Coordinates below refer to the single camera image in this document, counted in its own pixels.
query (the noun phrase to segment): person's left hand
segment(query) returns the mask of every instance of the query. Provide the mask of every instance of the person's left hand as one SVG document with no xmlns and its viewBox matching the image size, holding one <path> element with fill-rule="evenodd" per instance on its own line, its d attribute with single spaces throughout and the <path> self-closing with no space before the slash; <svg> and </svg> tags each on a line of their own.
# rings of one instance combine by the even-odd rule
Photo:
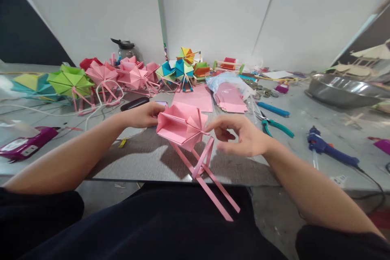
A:
<svg viewBox="0 0 390 260">
<path fill-rule="evenodd" d="M 156 102 L 148 102 L 142 106 L 118 113 L 125 127 L 147 128 L 157 125 L 157 115 L 164 112 L 165 107 Z"/>
</svg>

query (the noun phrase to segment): person's right hand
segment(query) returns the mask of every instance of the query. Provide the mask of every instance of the person's right hand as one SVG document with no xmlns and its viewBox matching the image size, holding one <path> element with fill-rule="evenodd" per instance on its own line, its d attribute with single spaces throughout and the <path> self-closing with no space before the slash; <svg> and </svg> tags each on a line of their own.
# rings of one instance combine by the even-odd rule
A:
<svg viewBox="0 0 390 260">
<path fill-rule="evenodd" d="M 244 115 L 221 115 L 211 121 L 205 128 L 205 132 L 214 129 L 218 140 L 217 149 L 229 154 L 252 157 L 265 154 L 272 145 L 278 142 L 272 137 L 256 128 Z M 238 135 L 238 143 L 228 142 L 235 140 L 235 136 L 228 131 L 234 130 Z"/>
</svg>

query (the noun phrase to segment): white board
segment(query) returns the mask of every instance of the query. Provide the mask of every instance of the white board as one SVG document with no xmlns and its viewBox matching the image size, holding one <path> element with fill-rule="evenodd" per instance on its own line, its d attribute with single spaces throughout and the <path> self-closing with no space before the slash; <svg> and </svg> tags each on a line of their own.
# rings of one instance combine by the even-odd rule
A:
<svg viewBox="0 0 390 260">
<path fill-rule="evenodd" d="M 32 1 L 76 65 L 86 57 L 108 61 L 112 52 L 118 57 L 111 37 L 135 43 L 146 63 L 165 60 L 157 0 Z"/>
<path fill-rule="evenodd" d="M 270 0 L 162 0 L 170 59 L 181 47 L 208 63 L 251 56 Z"/>
<path fill-rule="evenodd" d="M 253 55 L 272 70 L 324 70 L 383 1 L 271 0 Z"/>
</svg>

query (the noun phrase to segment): hand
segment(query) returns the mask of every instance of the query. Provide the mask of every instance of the hand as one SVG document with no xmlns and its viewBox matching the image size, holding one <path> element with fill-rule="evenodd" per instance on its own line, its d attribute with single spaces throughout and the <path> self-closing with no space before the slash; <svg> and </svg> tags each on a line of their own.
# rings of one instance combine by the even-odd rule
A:
<svg viewBox="0 0 390 260">
<path fill-rule="evenodd" d="M 147 128 L 157 125 L 157 115 L 164 112 L 165 107 L 156 102 L 148 102 L 142 106 L 118 113 L 125 127 Z"/>
<path fill-rule="evenodd" d="M 218 116 L 207 125 L 205 132 L 212 129 L 217 139 L 221 141 L 218 142 L 217 149 L 228 154 L 257 156 L 265 154 L 271 146 L 277 144 L 275 139 L 256 128 L 247 117 L 239 114 Z M 238 135 L 238 143 L 228 142 L 236 139 L 228 129 L 234 130 Z"/>
</svg>

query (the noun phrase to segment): blue-handled pliers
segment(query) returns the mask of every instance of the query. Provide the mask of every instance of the blue-handled pliers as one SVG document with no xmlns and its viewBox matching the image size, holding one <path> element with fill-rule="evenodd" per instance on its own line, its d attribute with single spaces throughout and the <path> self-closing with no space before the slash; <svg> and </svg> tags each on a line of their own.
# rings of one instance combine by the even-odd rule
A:
<svg viewBox="0 0 390 260">
<path fill-rule="evenodd" d="M 264 113 L 262 111 L 260 112 L 256 112 L 256 116 L 257 118 L 259 118 L 261 120 L 261 124 L 263 126 L 263 132 L 265 134 L 268 134 L 269 136 L 272 137 L 271 133 L 269 132 L 268 130 L 268 124 L 275 127 L 275 128 L 278 128 L 280 130 L 282 130 L 284 133 L 286 133 L 288 136 L 290 136 L 291 138 L 294 138 L 294 133 L 292 133 L 290 131 L 290 129 L 288 129 L 287 127 L 283 126 L 282 124 L 279 124 L 278 122 L 275 122 L 274 120 L 270 120 L 266 117 L 266 115 L 264 115 Z"/>
</svg>

